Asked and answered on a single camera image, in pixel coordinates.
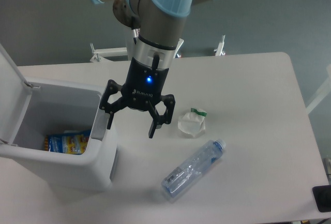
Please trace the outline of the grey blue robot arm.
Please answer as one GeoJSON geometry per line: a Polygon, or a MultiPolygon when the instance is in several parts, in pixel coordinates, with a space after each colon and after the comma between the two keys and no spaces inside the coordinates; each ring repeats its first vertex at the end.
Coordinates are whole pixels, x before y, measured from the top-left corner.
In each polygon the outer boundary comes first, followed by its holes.
{"type": "Polygon", "coordinates": [[[110,118],[124,108],[147,111],[153,119],[148,133],[152,138],[156,129],[172,120],[175,98],[161,92],[191,7],[210,0],[91,1],[112,1],[117,19],[139,30],[128,50],[131,62],[125,83],[109,80],[99,107],[110,118]]]}

